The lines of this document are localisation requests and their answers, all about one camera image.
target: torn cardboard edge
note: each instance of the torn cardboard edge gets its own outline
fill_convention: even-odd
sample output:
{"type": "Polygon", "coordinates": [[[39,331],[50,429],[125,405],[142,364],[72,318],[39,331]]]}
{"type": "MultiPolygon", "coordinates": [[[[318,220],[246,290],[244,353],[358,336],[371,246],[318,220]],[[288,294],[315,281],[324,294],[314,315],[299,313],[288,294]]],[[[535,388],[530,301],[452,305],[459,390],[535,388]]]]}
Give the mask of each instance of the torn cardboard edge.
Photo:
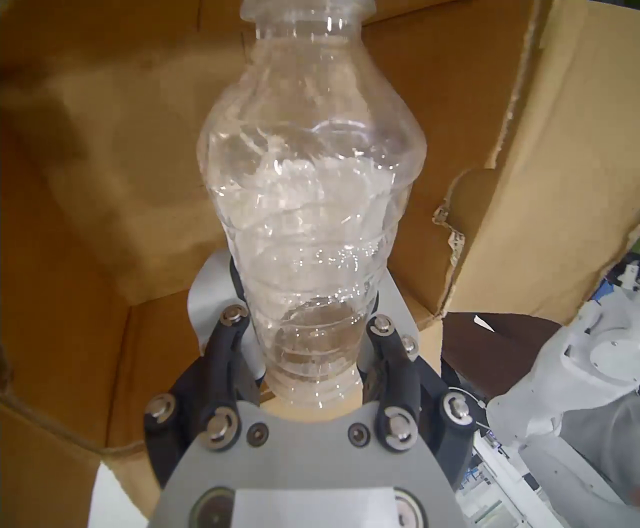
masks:
{"type": "MultiPolygon", "coordinates": [[[[529,17],[529,24],[527,31],[524,35],[524,43],[522,46],[522,52],[520,53],[520,61],[516,72],[515,81],[513,83],[513,89],[509,98],[509,104],[504,113],[502,125],[500,127],[500,133],[498,135],[496,144],[489,155],[484,169],[489,170],[502,170],[504,164],[504,156],[501,156],[506,145],[510,145],[515,135],[514,130],[517,128],[518,122],[522,117],[522,110],[526,105],[526,96],[529,93],[529,88],[534,77],[534,70],[536,69],[536,62],[534,61],[534,54],[541,45],[541,40],[545,34],[548,18],[552,9],[552,0],[535,0],[531,7],[531,14],[529,17]]],[[[435,314],[420,323],[423,325],[419,329],[423,330],[429,324],[434,321],[440,320],[447,315],[448,306],[451,303],[455,291],[455,279],[458,274],[458,268],[461,264],[465,245],[468,242],[467,236],[461,230],[456,229],[449,220],[449,215],[454,207],[452,202],[456,188],[459,183],[465,179],[470,173],[475,172],[476,169],[466,169],[462,171],[452,182],[442,200],[440,206],[433,213],[431,221],[440,227],[443,227],[449,231],[449,238],[447,243],[451,249],[451,255],[449,257],[449,267],[447,268],[444,285],[440,298],[438,299],[438,310],[435,314]]],[[[496,186],[492,189],[492,197],[495,194],[496,186]]]]}

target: cardboard flap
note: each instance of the cardboard flap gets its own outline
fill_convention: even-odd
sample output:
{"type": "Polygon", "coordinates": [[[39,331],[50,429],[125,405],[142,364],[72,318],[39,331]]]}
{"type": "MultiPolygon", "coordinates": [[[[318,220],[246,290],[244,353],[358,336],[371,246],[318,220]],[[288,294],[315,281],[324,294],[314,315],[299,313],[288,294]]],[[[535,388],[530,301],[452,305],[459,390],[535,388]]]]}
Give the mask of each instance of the cardboard flap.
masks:
{"type": "Polygon", "coordinates": [[[558,3],[450,310],[569,321],[640,221],[640,12],[558,3]]]}
{"type": "Polygon", "coordinates": [[[104,447],[129,307],[4,127],[0,147],[0,399],[104,447]]]}

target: white plastic part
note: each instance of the white plastic part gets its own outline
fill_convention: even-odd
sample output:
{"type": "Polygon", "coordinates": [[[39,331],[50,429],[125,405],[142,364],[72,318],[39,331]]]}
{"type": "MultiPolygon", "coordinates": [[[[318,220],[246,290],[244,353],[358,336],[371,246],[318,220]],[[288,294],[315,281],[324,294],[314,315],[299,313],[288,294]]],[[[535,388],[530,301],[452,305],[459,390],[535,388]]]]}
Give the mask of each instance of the white plastic part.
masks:
{"type": "Polygon", "coordinates": [[[532,435],[558,434],[564,412],[606,405],[638,380],[640,297],[615,287],[543,345],[531,371],[489,402],[487,419],[500,442],[518,447],[532,435]]]}
{"type": "Polygon", "coordinates": [[[474,449],[493,478],[532,528],[562,528],[554,514],[531,489],[522,474],[476,431],[474,449]]]}
{"type": "Polygon", "coordinates": [[[573,528],[640,526],[598,472],[558,435],[563,413],[607,405],[640,380],[640,296],[614,287],[582,306],[541,348],[531,371],[487,405],[498,441],[516,449],[573,528]]]}

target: brown surface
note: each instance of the brown surface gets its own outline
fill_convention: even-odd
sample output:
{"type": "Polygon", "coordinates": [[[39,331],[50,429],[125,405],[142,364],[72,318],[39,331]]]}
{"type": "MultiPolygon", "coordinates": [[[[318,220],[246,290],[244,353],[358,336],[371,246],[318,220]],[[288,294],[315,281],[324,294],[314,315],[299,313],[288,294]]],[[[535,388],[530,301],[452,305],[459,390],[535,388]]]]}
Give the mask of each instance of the brown surface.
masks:
{"type": "Polygon", "coordinates": [[[565,323],[640,223],[640,12],[566,2],[553,14],[452,311],[565,323]]]}
{"type": "MultiPolygon", "coordinates": [[[[484,166],[498,141],[532,2],[456,1],[420,10],[439,2],[388,0],[378,3],[378,18],[413,12],[363,32],[429,140],[392,265],[431,313],[451,253],[448,230],[431,215],[453,178],[484,166]]],[[[38,3],[22,0],[0,19],[5,42],[24,34],[27,12],[38,14],[36,28],[51,23],[41,17],[52,8],[38,10],[38,3]]],[[[19,67],[6,71],[0,108],[131,304],[187,289],[208,254],[225,245],[194,150],[204,116],[244,67],[238,5],[204,1],[199,35],[188,29],[193,3],[101,1],[95,9],[78,6],[73,16],[65,7],[51,14],[68,30],[60,42],[49,45],[51,30],[43,29],[27,55],[6,59],[19,67]],[[154,23],[140,22],[145,10],[154,23]],[[110,32],[86,34],[97,20],[123,31],[126,52],[110,51],[117,40],[110,32]],[[131,30],[136,23],[139,33],[131,30]],[[185,38],[176,39],[180,32],[185,38]]]]}
{"type": "Polygon", "coordinates": [[[476,324],[475,314],[443,319],[442,357],[486,397],[507,392],[533,366],[557,323],[516,314],[478,314],[494,332],[476,324]]]}
{"type": "MultiPolygon", "coordinates": [[[[429,151],[390,268],[432,313],[440,310],[451,250],[431,218],[451,182],[483,168],[502,128],[532,1],[452,2],[372,24],[364,42],[423,128],[429,151]]],[[[486,185],[495,184],[487,181],[486,185]]]]}
{"type": "Polygon", "coordinates": [[[187,291],[131,309],[116,379],[108,447],[143,440],[149,400],[166,392],[200,354],[187,315],[187,291]]]}
{"type": "Polygon", "coordinates": [[[129,307],[71,231],[3,128],[0,289],[8,390],[71,433],[105,444],[129,307]]]}
{"type": "Polygon", "coordinates": [[[195,144],[243,61],[237,35],[0,86],[6,119],[130,304],[188,288],[225,245],[195,144]]]}
{"type": "Polygon", "coordinates": [[[14,0],[0,18],[0,68],[35,73],[51,61],[130,54],[184,38],[197,19],[198,0],[14,0]]]}
{"type": "Polygon", "coordinates": [[[85,528],[100,458],[0,404],[0,526],[85,528]]]}

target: clear plastic bottle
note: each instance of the clear plastic bottle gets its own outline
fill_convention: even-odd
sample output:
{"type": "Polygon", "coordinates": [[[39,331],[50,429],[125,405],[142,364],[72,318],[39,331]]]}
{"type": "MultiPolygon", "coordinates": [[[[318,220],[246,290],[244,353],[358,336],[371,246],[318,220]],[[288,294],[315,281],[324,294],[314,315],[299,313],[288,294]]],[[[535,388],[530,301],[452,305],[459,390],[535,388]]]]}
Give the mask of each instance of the clear plastic bottle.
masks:
{"type": "Polygon", "coordinates": [[[355,361],[424,135],[361,39],[373,0],[245,0],[257,41],[198,160],[227,234],[267,383],[323,407],[355,361]]]}

